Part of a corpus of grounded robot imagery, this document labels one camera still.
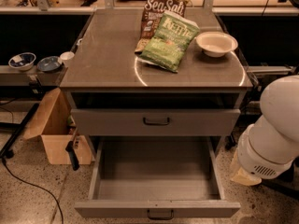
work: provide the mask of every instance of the gray table top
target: gray table top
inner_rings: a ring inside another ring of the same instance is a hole
[[[206,56],[189,45],[178,73],[141,63],[134,53],[140,37],[142,9],[99,9],[64,76],[65,90],[99,89],[238,89],[251,87],[246,71],[233,52]],[[187,8],[185,17],[201,32],[221,31],[212,12]]]

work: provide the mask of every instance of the white cup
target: white cup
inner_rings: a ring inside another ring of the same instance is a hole
[[[64,63],[65,67],[69,67],[71,60],[74,58],[75,54],[72,51],[64,52],[60,55],[60,59]]]

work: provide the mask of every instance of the cardboard box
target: cardboard box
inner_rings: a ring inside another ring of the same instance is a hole
[[[65,150],[72,135],[68,134],[67,118],[70,105],[59,88],[45,94],[29,121],[23,138],[28,140],[40,136],[50,164],[71,164]],[[90,164],[92,152],[83,135],[77,138],[74,147],[79,164]]]

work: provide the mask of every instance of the drawer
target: drawer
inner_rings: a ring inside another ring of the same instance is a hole
[[[231,217],[207,137],[104,137],[83,217]]]
[[[85,135],[230,135],[238,109],[73,109]]]

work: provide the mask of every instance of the white robot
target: white robot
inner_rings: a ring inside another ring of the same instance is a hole
[[[262,115],[240,136],[231,179],[255,185],[287,171],[299,156],[299,76],[270,83],[260,99]]]

